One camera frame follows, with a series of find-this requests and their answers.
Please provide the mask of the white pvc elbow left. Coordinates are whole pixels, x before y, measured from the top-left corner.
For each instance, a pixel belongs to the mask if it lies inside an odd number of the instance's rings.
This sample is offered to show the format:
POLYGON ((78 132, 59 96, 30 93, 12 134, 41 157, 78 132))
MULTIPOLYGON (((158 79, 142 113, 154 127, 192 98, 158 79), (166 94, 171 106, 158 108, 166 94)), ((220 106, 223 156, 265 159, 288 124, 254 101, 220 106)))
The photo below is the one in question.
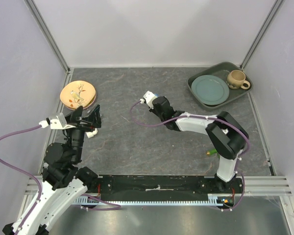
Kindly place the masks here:
POLYGON ((86 136, 89 139, 92 138, 92 137, 94 137, 97 134, 98 134, 98 129, 95 129, 94 131, 91 131, 91 132, 86 132, 86 136))

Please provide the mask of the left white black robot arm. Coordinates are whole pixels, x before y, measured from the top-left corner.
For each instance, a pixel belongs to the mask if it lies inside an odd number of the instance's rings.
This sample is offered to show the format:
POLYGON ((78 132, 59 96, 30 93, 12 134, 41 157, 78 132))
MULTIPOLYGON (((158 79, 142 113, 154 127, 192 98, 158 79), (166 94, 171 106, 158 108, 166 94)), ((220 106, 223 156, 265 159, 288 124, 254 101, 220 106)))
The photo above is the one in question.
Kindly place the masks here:
POLYGON ((97 174, 77 164, 81 162, 84 138, 94 137, 101 128, 100 106, 86 116, 82 113, 80 106, 66 116, 58 113, 39 123, 42 128, 61 130, 65 143, 54 142, 47 147, 47 167, 35 198, 16 222, 5 225, 5 235, 47 235, 75 199, 97 189, 97 174))

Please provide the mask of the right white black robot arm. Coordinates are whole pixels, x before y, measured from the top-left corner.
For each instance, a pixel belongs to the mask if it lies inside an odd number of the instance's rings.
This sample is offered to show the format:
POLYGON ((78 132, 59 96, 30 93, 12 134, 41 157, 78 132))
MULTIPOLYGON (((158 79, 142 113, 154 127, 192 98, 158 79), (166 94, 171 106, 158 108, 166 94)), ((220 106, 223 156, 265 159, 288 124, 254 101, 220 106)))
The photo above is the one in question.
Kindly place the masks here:
POLYGON ((232 188, 232 178, 236 174, 237 159, 244 148, 249 147, 248 133, 228 113, 200 116, 184 111, 176 111, 164 96, 151 92, 144 95, 149 111, 159 117, 168 129, 178 132, 195 132, 207 135, 220 155, 217 179, 214 185, 217 191, 227 192, 232 188))

